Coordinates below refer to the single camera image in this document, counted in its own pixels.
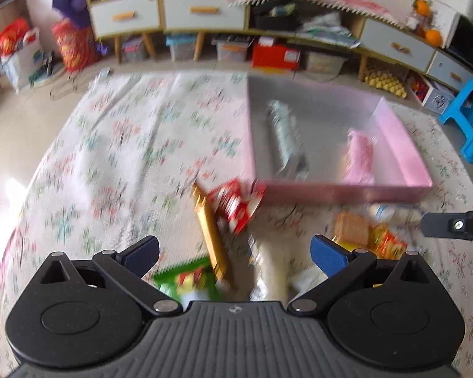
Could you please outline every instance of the egg carton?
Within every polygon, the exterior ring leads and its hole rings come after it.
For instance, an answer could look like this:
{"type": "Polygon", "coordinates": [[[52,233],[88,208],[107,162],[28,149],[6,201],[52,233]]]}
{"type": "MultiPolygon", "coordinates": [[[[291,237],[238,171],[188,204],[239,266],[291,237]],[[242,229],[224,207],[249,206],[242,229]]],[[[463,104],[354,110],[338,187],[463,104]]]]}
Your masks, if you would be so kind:
{"type": "Polygon", "coordinates": [[[386,68],[368,65],[364,73],[364,82],[372,88],[382,89],[399,98],[405,99],[407,97],[405,86],[386,68]]]}

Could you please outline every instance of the plastic storage box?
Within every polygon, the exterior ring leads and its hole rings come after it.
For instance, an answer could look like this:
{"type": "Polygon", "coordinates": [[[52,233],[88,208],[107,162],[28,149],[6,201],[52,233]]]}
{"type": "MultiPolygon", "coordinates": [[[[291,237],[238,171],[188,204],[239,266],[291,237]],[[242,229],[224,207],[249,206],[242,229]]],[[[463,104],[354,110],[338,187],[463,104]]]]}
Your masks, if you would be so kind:
{"type": "Polygon", "coordinates": [[[170,34],[166,45],[170,47],[172,61],[193,59],[195,55],[196,34],[170,34]]]}
{"type": "Polygon", "coordinates": [[[251,36],[236,34],[218,34],[212,39],[217,45],[217,61],[245,62],[247,49],[254,39],[251,36]]]}
{"type": "Polygon", "coordinates": [[[126,62],[138,62],[147,58],[144,43],[141,38],[134,38],[122,45],[123,57],[126,62]]]}
{"type": "Polygon", "coordinates": [[[306,58],[306,71],[330,74],[334,77],[340,74],[342,65],[347,60],[344,57],[312,51],[307,52],[306,58]]]}

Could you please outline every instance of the red box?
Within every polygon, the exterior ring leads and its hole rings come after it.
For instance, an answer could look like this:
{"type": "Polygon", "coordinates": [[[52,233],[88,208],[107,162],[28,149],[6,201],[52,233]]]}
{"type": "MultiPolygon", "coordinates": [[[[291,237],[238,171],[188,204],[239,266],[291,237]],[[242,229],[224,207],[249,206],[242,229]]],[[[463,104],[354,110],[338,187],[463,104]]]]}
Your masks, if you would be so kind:
{"type": "Polygon", "coordinates": [[[300,65],[300,50],[284,45],[254,45],[252,52],[253,67],[283,68],[296,71],[300,65]]]}

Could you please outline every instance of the gold package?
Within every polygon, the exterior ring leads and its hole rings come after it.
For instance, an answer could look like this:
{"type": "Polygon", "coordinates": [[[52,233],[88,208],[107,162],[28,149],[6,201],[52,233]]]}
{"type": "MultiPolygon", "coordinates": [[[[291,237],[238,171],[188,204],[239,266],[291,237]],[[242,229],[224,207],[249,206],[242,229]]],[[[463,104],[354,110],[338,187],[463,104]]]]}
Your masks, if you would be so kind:
{"type": "Polygon", "coordinates": [[[217,280],[226,281],[231,287],[234,287],[230,258],[217,227],[217,220],[207,193],[196,182],[193,183],[192,192],[195,200],[195,212],[202,228],[214,275],[217,280]]]}

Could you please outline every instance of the tiled floor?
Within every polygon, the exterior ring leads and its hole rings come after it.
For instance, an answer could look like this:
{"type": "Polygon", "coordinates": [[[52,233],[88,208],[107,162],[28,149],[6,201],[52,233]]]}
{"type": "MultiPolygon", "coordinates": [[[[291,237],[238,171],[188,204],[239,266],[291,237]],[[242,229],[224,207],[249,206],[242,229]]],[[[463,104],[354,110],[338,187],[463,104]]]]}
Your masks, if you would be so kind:
{"type": "MultiPolygon", "coordinates": [[[[218,63],[213,51],[206,53],[199,62],[171,62],[169,54],[162,52],[156,62],[123,64],[117,66],[110,58],[84,71],[79,78],[78,91],[73,92],[64,75],[57,82],[46,87],[31,89],[16,95],[11,89],[0,90],[0,259],[7,237],[16,220],[16,212],[21,203],[25,188],[33,176],[44,152],[58,134],[79,99],[83,96],[88,82],[101,68],[113,67],[116,72],[146,72],[180,69],[221,69],[249,70],[250,65],[237,63],[218,63]],[[50,92],[57,100],[50,99],[50,92]]],[[[356,70],[346,64],[336,83],[360,89],[369,89],[356,79],[356,70]]],[[[286,73],[291,78],[323,80],[314,74],[286,73]]],[[[389,94],[389,100],[400,102],[414,108],[419,104],[414,100],[397,100],[389,94]]],[[[447,126],[445,133],[459,150],[463,136],[454,126],[447,126]]],[[[473,180],[473,165],[466,164],[473,180]]]]}

